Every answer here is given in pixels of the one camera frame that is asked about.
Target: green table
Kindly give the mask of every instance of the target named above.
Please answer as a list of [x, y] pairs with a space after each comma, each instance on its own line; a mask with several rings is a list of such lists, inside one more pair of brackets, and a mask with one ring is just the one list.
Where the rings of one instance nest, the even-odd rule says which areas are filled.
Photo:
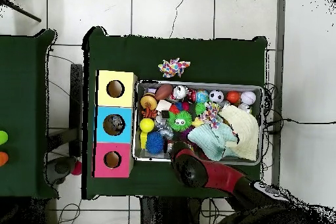
[[[158, 69], [162, 60], [179, 57], [191, 62], [181, 78], [171, 81], [264, 85], [264, 60], [267, 41], [257, 37], [252, 41], [236, 39], [195, 40], [156, 39], [150, 37], [107, 36], [100, 27], [91, 28], [83, 40], [84, 96], [83, 125], [83, 178], [82, 196], [144, 195], [187, 196], [197, 198], [225, 197], [216, 189], [191, 189], [181, 185], [171, 165], [166, 162], [137, 162], [126, 179], [92, 178], [95, 71], [117, 70], [133, 72], [138, 79], [163, 80]], [[251, 179], [259, 179], [260, 165], [235, 166]]]
[[0, 167], [0, 196], [54, 198], [43, 175], [47, 152], [46, 53], [55, 37], [0, 36], [0, 130], [9, 135], [0, 151], [9, 155]]

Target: stacked boxes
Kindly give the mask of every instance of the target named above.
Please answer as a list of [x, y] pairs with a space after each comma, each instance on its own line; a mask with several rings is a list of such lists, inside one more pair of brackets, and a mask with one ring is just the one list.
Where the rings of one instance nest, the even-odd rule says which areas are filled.
[[129, 177], [137, 77], [132, 72], [99, 70], [96, 80], [93, 177]]

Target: gray tray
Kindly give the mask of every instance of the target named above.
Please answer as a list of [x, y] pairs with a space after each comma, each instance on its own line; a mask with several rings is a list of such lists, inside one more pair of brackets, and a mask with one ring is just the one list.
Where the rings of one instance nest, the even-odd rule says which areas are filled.
[[245, 160], [241, 158], [237, 158], [235, 156], [226, 156], [220, 163], [223, 164], [230, 164], [230, 165], [247, 165], [247, 166], [254, 166], [258, 164], [261, 160], [262, 146], [263, 146], [263, 121], [264, 121], [264, 89], [259, 86], [245, 86], [245, 85], [225, 85], [225, 84], [209, 84], [209, 83], [193, 83], [193, 82], [175, 82], [175, 81], [146, 81], [140, 80], [136, 83], [135, 89], [137, 92], [137, 106], [136, 112], [134, 112], [133, 118], [133, 145], [132, 145], [132, 155], [135, 160], [139, 161], [155, 161], [155, 162], [170, 162], [169, 154], [161, 153], [158, 155], [152, 155], [147, 150], [141, 149], [140, 146], [140, 128], [139, 122], [142, 119], [142, 114], [139, 112], [141, 110], [140, 99], [145, 93], [147, 88], [153, 87], [158, 88], [160, 85], [169, 83], [171, 85], [185, 85], [191, 89], [205, 89], [208, 92], [212, 90], [220, 90], [226, 96], [226, 93], [229, 91], [252, 91], [256, 94], [257, 99], [255, 103], [252, 105], [252, 115], [256, 117], [259, 125], [259, 140], [258, 140], [258, 149], [257, 149], [257, 160], [255, 162], [251, 160]]

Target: orange ball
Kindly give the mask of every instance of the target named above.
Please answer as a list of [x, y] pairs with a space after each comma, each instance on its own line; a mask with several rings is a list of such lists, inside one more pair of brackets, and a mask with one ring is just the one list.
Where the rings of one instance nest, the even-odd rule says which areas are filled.
[[8, 162], [8, 154], [5, 152], [0, 152], [0, 167]]
[[226, 100], [231, 104], [235, 104], [240, 100], [240, 94], [236, 91], [229, 91], [226, 95]]

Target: green spiky ball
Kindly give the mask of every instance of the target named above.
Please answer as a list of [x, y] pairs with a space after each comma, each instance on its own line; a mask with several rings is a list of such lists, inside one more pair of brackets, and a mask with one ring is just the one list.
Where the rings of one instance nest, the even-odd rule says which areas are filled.
[[168, 124], [175, 131], [184, 131], [192, 125], [192, 116], [185, 110], [178, 114], [169, 112]]
[[196, 115], [198, 116], [198, 115], [202, 114], [204, 111], [205, 111], [204, 102], [196, 103], [196, 106], [195, 106]]

